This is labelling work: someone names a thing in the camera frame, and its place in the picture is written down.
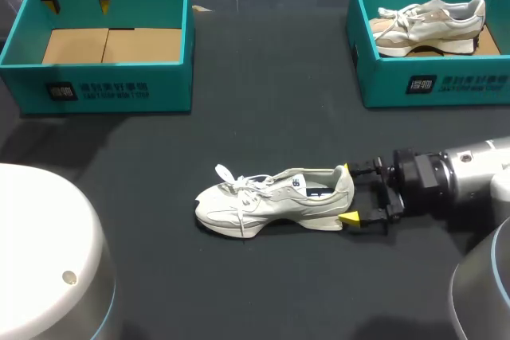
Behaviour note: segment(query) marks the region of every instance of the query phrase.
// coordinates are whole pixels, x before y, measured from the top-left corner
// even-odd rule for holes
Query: box rim
[[[182,0],[182,23],[181,23],[181,49],[180,49],[180,58],[179,61],[129,61],[129,62],[123,62],[123,63],[91,63],[91,64],[3,64],[3,61],[5,59],[6,53],[8,48],[10,47],[10,41],[12,40],[12,37],[14,35],[14,32],[18,28],[18,23],[23,15],[23,11],[25,10],[26,2],[28,0],[23,0],[22,5],[19,8],[18,14],[16,15],[16,18],[14,19],[14,23],[12,28],[10,29],[9,36],[6,39],[6,43],[4,44],[4,47],[2,49],[2,52],[0,53],[0,70],[2,69],[22,69],[22,68],[55,68],[55,67],[98,67],[98,68],[107,68],[107,67],[115,67],[115,66],[134,66],[134,65],[140,65],[140,66],[147,66],[147,65],[156,65],[156,66],[162,66],[162,65],[184,65],[184,48],[186,43],[186,22],[187,22],[187,7],[189,0]]]

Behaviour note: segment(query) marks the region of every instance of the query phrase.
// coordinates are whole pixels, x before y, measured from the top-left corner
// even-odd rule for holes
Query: shoe insole
[[[330,187],[310,187],[306,188],[307,197],[325,198],[329,197],[335,192],[335,189]]]

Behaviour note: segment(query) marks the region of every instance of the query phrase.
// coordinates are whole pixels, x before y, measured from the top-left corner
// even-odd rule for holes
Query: white cylinder
[[[0,164],[0,340],[116,340],[118,286],[96,211],[71,182]]]

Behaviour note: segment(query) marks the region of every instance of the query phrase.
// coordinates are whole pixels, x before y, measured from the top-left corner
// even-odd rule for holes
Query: beige sneaker
[[[379,8],[370,27],[379,53],[404,57],[429,46],[446,53],[473,53],[475,38],[485,23],[485,1],[449,4],[431,0],[399,11]]]

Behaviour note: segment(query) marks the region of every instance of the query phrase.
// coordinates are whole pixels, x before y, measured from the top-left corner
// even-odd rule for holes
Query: shoe
[[[349,208],[354,196],[354,183],[345,166],[288,169],[275,176],[237,180],[222,165],[216,166],[216,172],[225,182],[198,195],[195,214],[207,228],[236,238],[254,237],[281,218],[306,229],[339,231],[338,215]]]
[[[431,0],[399,11],[378,9],[370,20],[379,53],[404,57],[413,49],[429,46],[446,53],[469,54],[485,23],[485,1],[449,4]]]

